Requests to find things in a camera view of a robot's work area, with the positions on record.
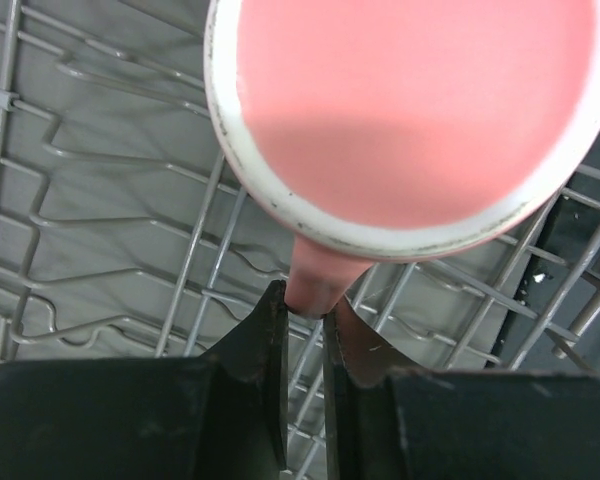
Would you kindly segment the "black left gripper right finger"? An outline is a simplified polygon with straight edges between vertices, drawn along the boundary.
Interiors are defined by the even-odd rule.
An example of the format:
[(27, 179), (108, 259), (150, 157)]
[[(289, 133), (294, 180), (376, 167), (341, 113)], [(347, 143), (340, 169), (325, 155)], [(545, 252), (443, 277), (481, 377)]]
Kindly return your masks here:
[(600, 376), (434, 370), (346, 300), (323, 321), (332, 479), (600, 479)]

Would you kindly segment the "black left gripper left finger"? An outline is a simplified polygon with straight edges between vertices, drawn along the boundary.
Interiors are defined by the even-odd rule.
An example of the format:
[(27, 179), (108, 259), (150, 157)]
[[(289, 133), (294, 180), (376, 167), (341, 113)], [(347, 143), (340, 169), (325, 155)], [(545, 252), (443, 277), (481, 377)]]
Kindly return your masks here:
[(197, 357), (0, 365), (0, 479), (276, 479), (288, 310), (269, 284)]

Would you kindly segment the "pink mug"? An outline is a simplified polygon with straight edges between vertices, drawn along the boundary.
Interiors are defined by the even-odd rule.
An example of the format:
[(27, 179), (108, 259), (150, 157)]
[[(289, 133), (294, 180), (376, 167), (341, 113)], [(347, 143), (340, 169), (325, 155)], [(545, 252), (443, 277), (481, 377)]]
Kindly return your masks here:
[(214, 1), (204, 76), (231, 168), (295, 233), (286, 304), (318, 317), (566, 183), (600, 131), (600, 1)]

